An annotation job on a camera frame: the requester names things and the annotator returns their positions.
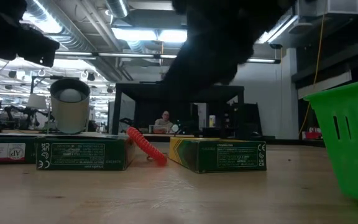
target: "person sitting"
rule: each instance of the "person sitting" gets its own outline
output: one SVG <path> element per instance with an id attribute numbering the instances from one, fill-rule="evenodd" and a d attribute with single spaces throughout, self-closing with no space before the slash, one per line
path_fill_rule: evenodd
<path id="1" fill-rule="evenodd" d="M 162 113 L 162 118 L 157 119 L 154 125 L 158 126 L 158 127 L 154 127 L 154 133 L 156 134 L 169 133 L 173 126 L 173 123 L 169 120 L 169 112 L 164 111 Z"/>

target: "wooden table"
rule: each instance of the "wooden table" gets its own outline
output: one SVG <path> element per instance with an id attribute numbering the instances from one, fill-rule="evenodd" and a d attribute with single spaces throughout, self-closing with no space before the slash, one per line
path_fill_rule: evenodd
<path id="1" fill-rule="evenodd" d="M 267 172 L 195 174 L 139 155 L 126 171 L 0 166 L 0 223 L 357 223 L 322 148 L 269 146 Z"/>

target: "red spiral cable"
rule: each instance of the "red spiral cable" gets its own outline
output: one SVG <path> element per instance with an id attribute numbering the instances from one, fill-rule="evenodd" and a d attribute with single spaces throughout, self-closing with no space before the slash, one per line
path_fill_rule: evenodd
<path id="1" fill-rule="evenodd" d="M 165 166 L 167 164 L 167 157 L 165 157 L 162 152 L 160 152 L 156 147 L 151 145 L 143 134 L 140 133 L 136 128 L 129 127 L 127 129 L 127 134 L 129 137 L 134 140 L 137 146 L 140 147 L 147 155 L 154 159 L 158 165 Z"/>

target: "ce mark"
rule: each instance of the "ce mark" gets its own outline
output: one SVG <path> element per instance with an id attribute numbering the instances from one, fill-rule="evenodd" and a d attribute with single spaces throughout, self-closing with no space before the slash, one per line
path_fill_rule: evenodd
<path id="1" fill-rule="evenodd" d="M 43 166 L 44 166 L 44 162 L 42 162 L 42 161 L 38 161 L 38 169 L 42 169 L 42 168 L 44 168 L 44 169 L 48 169 L 48 168 L 49 168 L 49 166 L 50 166 L 50 163 L 49 163 L 49 161 L 45 161 L 45 163 L 46 163 L 46 166 L 45 166 L 45 167 L 43 167 Z"/>
<path id="2" fill-rule="evenodd" d="M 266 151 L 266 145 L 265 144 L 263 144 L 263 145 L 258 145 L 258 150 L 259 151 Z"/>

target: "basket hole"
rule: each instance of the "basket hole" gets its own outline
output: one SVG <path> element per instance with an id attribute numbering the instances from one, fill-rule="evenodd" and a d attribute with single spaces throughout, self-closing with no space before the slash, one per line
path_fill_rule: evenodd
<path id="1" fill-rule="evenodd" d="M 341 135 L 339 134 L 338 118 L 336 116 L 334 116 L 334 124 L 335 124 L 336 136 L 338 137 L 338 140 L 341 140 Z"/>
<path id="2" fill-rule="evenodd" d="M 347 130 L 349 131 L 349 138 L 352 139 L 351 128 L 349 127 L 349 120 L 346 118 Z"/>

